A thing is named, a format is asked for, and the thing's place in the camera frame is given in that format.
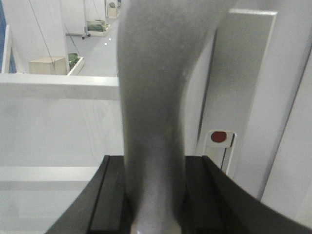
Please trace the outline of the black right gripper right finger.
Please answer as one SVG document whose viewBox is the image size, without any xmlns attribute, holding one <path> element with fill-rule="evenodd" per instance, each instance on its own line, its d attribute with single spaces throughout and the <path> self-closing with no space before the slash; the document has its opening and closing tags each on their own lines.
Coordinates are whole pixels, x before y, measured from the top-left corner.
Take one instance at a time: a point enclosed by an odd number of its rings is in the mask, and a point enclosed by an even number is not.
<svg viewBox="0 0 312 234">
<path fill-rule="evenodd" d="M 312 230 L 264 205 L 207 156 L 186 157 L 184 234 L 310 234 Z"/>
</svg>

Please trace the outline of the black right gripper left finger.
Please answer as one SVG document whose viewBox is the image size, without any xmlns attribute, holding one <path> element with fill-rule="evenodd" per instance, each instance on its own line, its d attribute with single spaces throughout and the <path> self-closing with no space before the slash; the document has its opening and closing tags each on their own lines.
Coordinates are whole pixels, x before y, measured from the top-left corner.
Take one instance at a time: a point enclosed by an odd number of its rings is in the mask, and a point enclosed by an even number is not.
<svg viewBox="0 0 312 234">
<path fill-rule="evenodd" d="M 128 234 L 131 223 L 123 157 L 106 155 L 90 182 L 47 233 Z"/>
</svg>

